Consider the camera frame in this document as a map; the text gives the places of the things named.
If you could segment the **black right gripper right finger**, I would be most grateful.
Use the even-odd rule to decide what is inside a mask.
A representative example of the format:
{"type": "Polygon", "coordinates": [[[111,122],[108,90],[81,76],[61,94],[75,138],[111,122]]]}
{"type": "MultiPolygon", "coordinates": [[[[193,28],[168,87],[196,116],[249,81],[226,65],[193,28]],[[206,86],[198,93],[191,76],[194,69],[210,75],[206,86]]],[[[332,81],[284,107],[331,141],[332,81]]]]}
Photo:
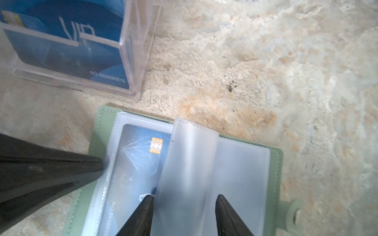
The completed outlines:
{"type": "Polygon", "coordinates": [[[219,236],[254,236],[224,195],[217,196],[215,215],[219,236]]]}

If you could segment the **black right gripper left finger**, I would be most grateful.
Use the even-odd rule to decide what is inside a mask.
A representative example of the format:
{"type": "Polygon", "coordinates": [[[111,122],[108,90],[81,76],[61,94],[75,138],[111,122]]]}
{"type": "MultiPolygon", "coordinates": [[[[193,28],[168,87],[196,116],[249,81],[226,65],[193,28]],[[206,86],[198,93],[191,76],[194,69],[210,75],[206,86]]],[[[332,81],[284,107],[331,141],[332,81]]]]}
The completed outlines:
{"type": "Polygon", "coordinates": [[[150,236],[154,199],[154,196],[147,195],[116,236],[150,236]]]}

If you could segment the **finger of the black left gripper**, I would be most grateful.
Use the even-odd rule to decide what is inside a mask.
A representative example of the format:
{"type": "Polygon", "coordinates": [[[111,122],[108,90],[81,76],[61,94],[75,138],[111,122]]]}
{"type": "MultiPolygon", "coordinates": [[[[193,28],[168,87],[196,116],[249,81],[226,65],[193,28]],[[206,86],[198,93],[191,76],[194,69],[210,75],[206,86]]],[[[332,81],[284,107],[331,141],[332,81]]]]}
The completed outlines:
{"type": "Polygon", "coordinates": [[[1,231],[96,181],[103,160],[1,135],[1,231]]]}

